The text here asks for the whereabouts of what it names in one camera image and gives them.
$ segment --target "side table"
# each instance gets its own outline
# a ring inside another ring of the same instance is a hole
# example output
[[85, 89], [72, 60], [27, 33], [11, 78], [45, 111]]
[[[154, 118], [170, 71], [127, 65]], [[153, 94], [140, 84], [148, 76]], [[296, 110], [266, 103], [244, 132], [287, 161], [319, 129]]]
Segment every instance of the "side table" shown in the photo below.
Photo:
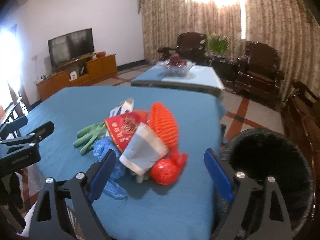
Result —
[[238, 62], [226, 58], [212, 57], [210, 66], [217, 73], [223, 85], [229, 88], [234, 87], [238, 75]]

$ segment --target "black baseboard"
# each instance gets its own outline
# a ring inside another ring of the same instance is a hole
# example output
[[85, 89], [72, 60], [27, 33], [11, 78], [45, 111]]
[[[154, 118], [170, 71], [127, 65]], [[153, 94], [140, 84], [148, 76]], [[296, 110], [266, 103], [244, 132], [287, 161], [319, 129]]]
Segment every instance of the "black baseboard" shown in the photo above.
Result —
[[31, 107], [31, 110], [32, 109], [34, 109], [36, 106], [38, 106], [39, 104], [41, 104], [42, 103], [42, 100], [40, 99], [40, 100], [38, 100], [38, 101], [36, 101], [35, 103], [33, 103], [30, 107]]
[[145, 59], [117, 66], [117, 69], [118, 69], [118, 71], [122, 71], [125, 69], [137, 67], [137, 66], [144, 65], [144, 64], [147, 64]]

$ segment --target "silver screw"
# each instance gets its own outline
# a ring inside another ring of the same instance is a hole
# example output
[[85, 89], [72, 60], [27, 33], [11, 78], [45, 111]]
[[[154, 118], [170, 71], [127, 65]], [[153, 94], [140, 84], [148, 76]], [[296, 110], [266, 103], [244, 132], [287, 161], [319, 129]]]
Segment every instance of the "silver screw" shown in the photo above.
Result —
[[84, 173], [80, 172], [76, 175], [77, 179], [83, 179], [84, 178]]
[[276, 181], [276, 179], [274, 177], [268, 177], [268, 180], [271, 182], [271, 183], [274, 183]]
[[45, 180], [45, 182], [46, 182], [47, 184], [50, 184], [50, 183], [53, 182], [53, 178], [47, 178], [47, 179]]
[[242, 171], [237, 172], [237, 177], [240, 179], [243, 179], [245, 177], [245, 174]]

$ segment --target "green rubber glove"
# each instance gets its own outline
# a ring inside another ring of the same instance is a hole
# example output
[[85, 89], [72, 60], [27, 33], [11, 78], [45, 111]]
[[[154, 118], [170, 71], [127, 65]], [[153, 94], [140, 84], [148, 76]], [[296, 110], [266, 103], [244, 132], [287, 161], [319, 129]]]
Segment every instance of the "green rubber glove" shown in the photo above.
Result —
[[105, 122], [99, 122], [92, 125], [89, 125], [77, 133], [77, 138], [73, 143], [75, 148], [84, 145], [81, 150], [80, 154], [86, 155], [89, 151], [93, 149], [93, 143], [95, 140], [101, 139], [107, 132], [107, 127]]

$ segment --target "cabinet drawer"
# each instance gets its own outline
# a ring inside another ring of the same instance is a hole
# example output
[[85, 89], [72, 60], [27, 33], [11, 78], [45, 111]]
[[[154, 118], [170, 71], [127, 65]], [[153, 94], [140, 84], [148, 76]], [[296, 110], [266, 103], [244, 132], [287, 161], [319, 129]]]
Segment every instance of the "cabinet drawer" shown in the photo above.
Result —
[[110, 75], [112, 73], [117, 72], [117, 65], [116, 65], [116, 57], [115, 56], [107, 56], [102, 58], [103, 61], [103, 68], [104, 68], [104, 73], [106, 75]]
[[69, 83], [70, 83], [70, 86], [77, 87], [77, 86], [84, 86], [89, 82], [90, 82], [90, 76], [88, 74], [84, 74], [79, 76], [75, 80], [71, 80]]
[[88, 74], [92, 80], [104, 76], [102, 60], [94, 60], [86, 63]]
[[70, 86], [69, 78], [70, 77], [66, 71], [62, 71], [52, 77], [56, 92]]
[[54, 83], [55, 80], [53, 78], [48, 78], [37, 85], [38, 92], [42, 101], [45, 101], [47, 98], [58, 92]]

